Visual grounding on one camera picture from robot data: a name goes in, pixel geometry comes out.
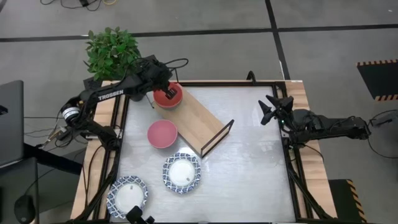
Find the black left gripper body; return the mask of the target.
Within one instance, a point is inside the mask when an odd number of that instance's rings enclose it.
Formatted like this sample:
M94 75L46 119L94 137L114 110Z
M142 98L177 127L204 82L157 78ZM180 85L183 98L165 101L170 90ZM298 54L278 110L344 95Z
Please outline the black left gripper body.
M146 66L145 80L154 91L168 90L171 76L169 68L162 63L151 62Z

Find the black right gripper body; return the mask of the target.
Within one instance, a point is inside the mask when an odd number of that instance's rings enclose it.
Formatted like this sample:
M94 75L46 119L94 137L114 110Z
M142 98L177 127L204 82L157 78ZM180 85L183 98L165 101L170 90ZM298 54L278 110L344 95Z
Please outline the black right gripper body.
M276 118L282 122L284 126L290 129L290 132L302 132L306 130L307 110L296 109L292 107L281 106L275 109Z

